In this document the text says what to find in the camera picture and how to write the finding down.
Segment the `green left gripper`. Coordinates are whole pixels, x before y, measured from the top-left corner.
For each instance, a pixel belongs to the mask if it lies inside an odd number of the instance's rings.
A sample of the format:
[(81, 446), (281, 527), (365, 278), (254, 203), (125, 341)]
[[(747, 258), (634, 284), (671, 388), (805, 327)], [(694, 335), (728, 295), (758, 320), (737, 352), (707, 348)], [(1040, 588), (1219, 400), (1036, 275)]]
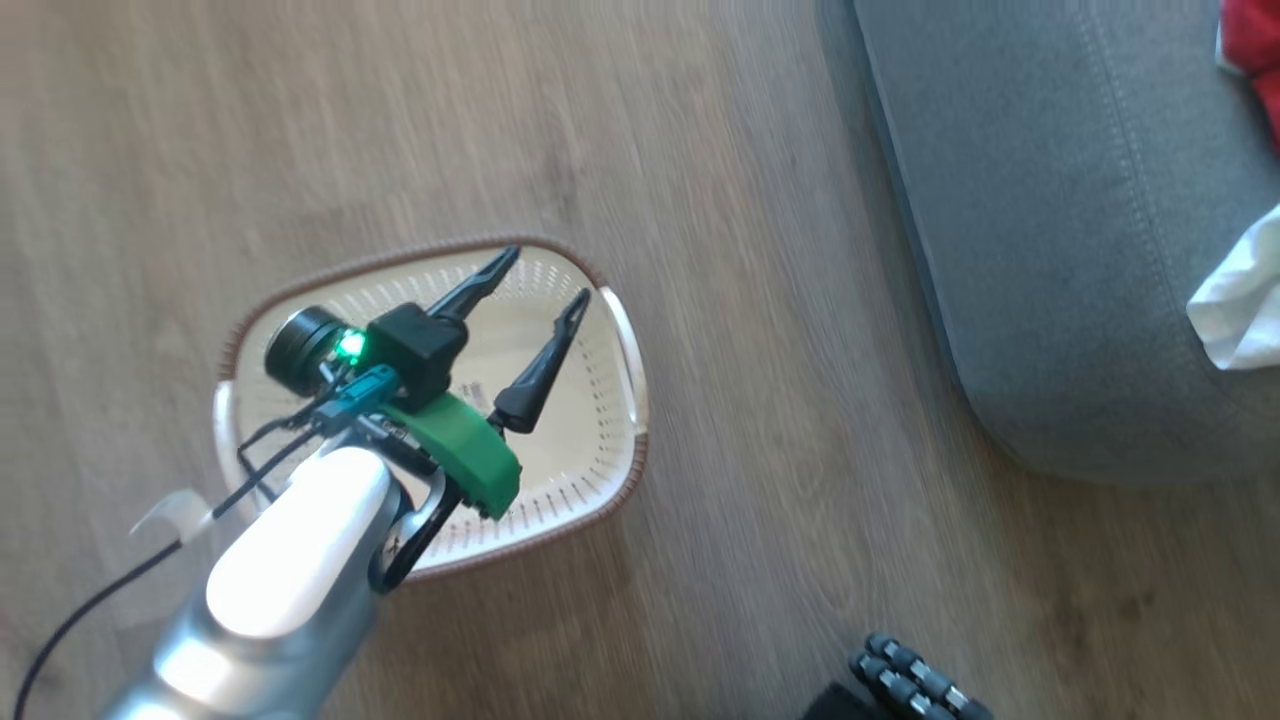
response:
[(452, 395), (454, 360), (468, 342), (466, 319), (503, 282), (521, 254), (506, 246), (429, 309), (402, 304), (358, 328), (325, 307), (305, 307), (271, 336), (268, 375), (305, 398), (302, 423), (323, 438), (355, 433), (393, 462), (429, 464), (431, 491), (419, 509), (401, 506), (371, 582), (380, 592), (413, 570), (452, 512), (503, 514), (518, 493), (520, 462), (502, 436), (531, 434), (590, 304), (582, 288), (553, 322), (550, 338), (495, 397), (486, 419)]

